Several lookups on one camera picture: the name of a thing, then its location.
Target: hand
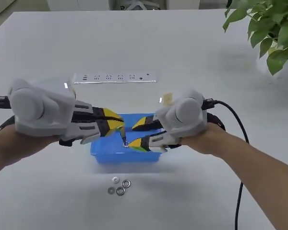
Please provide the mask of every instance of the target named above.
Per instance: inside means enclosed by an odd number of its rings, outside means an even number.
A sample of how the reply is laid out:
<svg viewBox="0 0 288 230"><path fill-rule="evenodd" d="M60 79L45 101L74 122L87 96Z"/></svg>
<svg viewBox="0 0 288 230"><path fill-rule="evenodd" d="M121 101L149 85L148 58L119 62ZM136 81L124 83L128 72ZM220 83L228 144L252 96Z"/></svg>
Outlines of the hand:
<svg viewBox="0 0 288 230"><path fill-rule="evenodd" d="M0 165L14 164L58 140L56 136L30 137L16 132L15 125L7 126L0 131Z"/></svg>
<svg viewBox="0 0 288 230"><path fill-rule="evenodd" d="M218 125L208 123L207 130L195 137L183 138L181 144L203 154L218 156L218 149L227 135Z"/></svg>

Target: power strip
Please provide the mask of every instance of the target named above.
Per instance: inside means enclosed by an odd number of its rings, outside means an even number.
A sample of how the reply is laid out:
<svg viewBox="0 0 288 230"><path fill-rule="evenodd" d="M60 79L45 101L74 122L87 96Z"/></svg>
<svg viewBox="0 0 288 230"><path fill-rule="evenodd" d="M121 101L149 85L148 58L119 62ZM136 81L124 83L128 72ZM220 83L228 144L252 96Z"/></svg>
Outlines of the power strip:
<svg viewBox="0 0 288 230"><path fill-rule="evenodd" d="M74 84L102 84L102 83L147 83L157 82L156 74L143 73L120 73L120 74L80 74L76 73L73 78Z"/></svg>

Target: white cabinet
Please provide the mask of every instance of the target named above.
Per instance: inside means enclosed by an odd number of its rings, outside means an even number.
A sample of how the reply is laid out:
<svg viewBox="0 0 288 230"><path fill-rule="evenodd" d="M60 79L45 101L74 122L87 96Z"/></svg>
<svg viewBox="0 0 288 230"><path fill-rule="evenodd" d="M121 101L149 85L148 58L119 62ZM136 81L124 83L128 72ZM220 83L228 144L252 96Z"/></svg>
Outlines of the white cabinet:
<svg viewBox="0 0 288 230"><path fill-rule="evenodd" d="M201 0L167 0L168 10L197 10Z"/></svg>
<svg viewBox="0 0 288 230"><path fill-rule="evenodd" d="M51 11L108 11L111 0L47 0Z"/></svg>

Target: washer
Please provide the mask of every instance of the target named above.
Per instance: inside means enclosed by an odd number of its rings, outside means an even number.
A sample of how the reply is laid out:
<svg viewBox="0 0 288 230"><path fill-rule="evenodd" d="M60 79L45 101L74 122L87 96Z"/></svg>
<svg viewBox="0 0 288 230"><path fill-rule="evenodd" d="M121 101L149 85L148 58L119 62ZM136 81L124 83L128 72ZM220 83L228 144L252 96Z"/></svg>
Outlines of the washer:
<svg viewBox="0 0 288 230"><path fill-rule="evenodd" d="M131 185L131 181L130 181L130 180L123 180L123 182L121 183L121 185L122 185L124 188L129 188L130 185Z"/></svg>
<svg viewBox="0 0 288 230"><path fill-rule="evenodd" d="M125 188L123 188L123 187L118 187L118 188L116 189L116 194L117 194L118 196L124 195L124 194L125 194Z"/></svg>
<svg viewBox="0 0 288 230"><path fill-rule="evenodd" d="M117 176L115 176L115 177L112 178L112 182L113 182L114 184L118 184L118 183L120 182L120 178L117 177Z"/></svg>
<svg viewBox="0 0 288 230"><path fill-rule="evenodd" d="M110 187L110 188L108 188L108 193L109 193L110 195L113 195L113 194L115 193L115 187Z"/></svg>

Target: blue plastic container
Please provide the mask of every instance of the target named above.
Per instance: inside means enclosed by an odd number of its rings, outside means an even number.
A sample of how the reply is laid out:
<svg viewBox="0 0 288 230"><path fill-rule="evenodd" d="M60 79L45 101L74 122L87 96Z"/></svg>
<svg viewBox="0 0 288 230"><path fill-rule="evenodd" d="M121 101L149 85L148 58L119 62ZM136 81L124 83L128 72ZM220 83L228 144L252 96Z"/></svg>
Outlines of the blue plastic container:
<svg viewBox="0 0 288 230"><path fill-rule="evenodd" d="M121 114L125 121L127 142L160 132L152 130L148 132L134 132L133 125L144 116L153 114ZM138 152L123 146L120 133L115 132L109 137L99 138L91 144L91 155L100 164L120 164L124 162L157 162L161 153Z"/></svg>

